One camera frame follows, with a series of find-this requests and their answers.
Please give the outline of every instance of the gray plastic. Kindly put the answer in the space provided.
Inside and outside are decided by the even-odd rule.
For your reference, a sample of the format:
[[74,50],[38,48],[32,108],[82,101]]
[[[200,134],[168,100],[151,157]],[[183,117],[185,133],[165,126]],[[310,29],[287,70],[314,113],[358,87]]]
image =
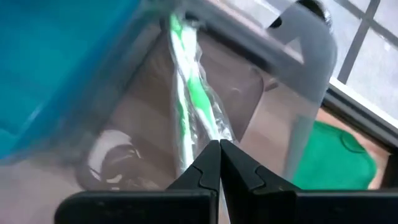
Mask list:
[[[266,30],[218,1],[183,1],[177,12],[189,12],[203,23],[201,64],[237,144],[290,179],[335,64],[336,47],[327,26],[297,5],[284,11],[280,27]],[[84,122],[68,127],[68,136],[57,136],[52,147],[0,167],[0,222],[49,224],[57,205],[75,192],[160,190],[175,179],[174,66],[166,36],[163,31],[151,45],[130,82],[125,77],[123,82],[101,82],[105,86],[94,91],[99,96],[95,106],[82,113]],[[143,49],[123,60],[139,64],[134,54],[142,57],[151,47]],[[121,67],[114,74],[127,71],[128,66]],[[112,114],[104,113],[109,108]],[[203,147],[208,139],[199,128]],[[93,153],[96,146],[103,148],[101,154]]]

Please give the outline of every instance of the green straw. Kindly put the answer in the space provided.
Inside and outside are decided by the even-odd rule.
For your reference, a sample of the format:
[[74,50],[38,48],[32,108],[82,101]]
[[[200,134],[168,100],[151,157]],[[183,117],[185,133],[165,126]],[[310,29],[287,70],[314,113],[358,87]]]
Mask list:
[[197,30],[191,26],[182,24],[176,15],[170,17],[170,28],[174,57],[178,65],[177,73],[183,77],[187,84],[190,101],[200,121],[203,123],[209,138],[220,140],[211,102],[201,82],[200,68],[196,61]]

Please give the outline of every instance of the green cloth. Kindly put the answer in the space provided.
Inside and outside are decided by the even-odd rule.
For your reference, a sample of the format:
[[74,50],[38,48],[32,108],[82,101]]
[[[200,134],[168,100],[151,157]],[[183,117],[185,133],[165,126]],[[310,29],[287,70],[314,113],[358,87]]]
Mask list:
[[375,161],[352,134],[316,121],[293,183],[306,190],[359,190],[375,174]]

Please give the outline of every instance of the blue plastic bin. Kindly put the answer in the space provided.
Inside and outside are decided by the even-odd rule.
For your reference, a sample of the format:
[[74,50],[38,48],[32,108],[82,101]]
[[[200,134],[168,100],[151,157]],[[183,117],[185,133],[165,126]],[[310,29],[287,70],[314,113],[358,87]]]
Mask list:
[[123,43],[159,22],[153,19],[159,12],[148,6],[141,0],[0,3],[0,159],[53,134],[73,108],[92,105],[81,96],[93,101],[95,80],[125,82],[131,76],[111,74],[129,53]]

